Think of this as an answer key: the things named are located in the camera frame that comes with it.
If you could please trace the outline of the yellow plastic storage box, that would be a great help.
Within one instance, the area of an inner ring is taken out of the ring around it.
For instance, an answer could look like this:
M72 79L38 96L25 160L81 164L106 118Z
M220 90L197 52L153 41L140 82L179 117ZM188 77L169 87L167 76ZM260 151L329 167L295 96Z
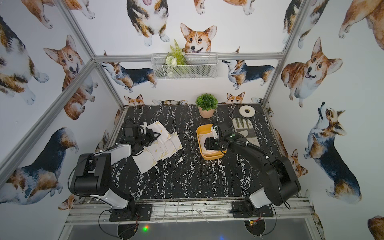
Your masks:
M218 134L213 124L201 125L197 128L199 150L207 161L222 158L227 151L220 150L217 146Z

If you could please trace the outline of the stack of stationery paper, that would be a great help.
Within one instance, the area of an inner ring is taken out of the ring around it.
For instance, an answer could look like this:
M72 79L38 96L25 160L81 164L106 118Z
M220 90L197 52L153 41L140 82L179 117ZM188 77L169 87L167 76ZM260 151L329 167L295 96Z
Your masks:
M216 140L213 138L212 133L199 135L200 148L203 156L211 157L213 155L219 155L221 152L216 147Z

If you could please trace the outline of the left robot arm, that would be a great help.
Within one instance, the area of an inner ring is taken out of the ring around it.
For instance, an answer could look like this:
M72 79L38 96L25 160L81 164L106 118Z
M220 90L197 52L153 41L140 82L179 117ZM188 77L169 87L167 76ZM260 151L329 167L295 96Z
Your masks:
M132 195L124 193L112 182L112 165L144 154L160 137L159 132L131 124L125 128L123 143L105 151L82 154L70 173L68 187L73 195L91 197L110 206L110 222L148 221L152 215L151 204L136 204Z

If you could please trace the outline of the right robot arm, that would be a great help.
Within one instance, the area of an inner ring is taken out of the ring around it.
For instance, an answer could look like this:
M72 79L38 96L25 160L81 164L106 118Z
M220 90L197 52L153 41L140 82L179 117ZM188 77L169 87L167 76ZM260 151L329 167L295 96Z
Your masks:
M301 190L301 185L287 157L268 154L242 134L230 130L223 122L214 124L211 131L213 136L204 143L207 150L229 150L248 160L259 171L261 188L247 197L254 208L270 204L291 208L288 200Z

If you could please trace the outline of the white tape roll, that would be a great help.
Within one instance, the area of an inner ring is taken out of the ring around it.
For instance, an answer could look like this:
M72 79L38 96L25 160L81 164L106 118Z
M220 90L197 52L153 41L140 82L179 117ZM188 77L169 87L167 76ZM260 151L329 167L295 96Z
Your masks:
M239 113L244 118L252 118L256 114L256 110L252 106L245 105L240 107Z

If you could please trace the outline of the potted green plant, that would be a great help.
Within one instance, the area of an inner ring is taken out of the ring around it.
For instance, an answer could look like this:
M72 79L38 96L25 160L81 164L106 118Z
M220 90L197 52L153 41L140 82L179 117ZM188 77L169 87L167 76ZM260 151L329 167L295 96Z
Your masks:
M199 108L201 117L209 119L214 115L218 106L218 100L215 96L205 93L197 97L196 105Z

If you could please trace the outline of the artificial fern with flower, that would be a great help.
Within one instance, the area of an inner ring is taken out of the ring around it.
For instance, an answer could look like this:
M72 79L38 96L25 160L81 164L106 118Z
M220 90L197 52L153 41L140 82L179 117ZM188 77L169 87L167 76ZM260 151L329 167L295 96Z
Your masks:
M167 66L167 76L170 78L179 77L187 73L187 61L185 52L180 48L176 40L174 45L170 46L171 52L168 53L165 65Z

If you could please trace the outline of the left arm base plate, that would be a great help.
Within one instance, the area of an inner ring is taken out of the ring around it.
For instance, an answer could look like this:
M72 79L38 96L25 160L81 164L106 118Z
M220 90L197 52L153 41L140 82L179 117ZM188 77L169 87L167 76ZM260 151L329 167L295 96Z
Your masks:
M152 204L139 204L133 208L110 209L110 222L149 221L153 210Z

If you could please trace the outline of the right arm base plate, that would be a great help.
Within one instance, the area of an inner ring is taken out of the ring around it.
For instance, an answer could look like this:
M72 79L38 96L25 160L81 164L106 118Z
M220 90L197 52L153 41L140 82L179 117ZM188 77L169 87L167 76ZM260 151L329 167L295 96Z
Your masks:
M230 214L232 214L235 219L274 216L274 211L270 206L256 208L249 201L232 202L231 206Z

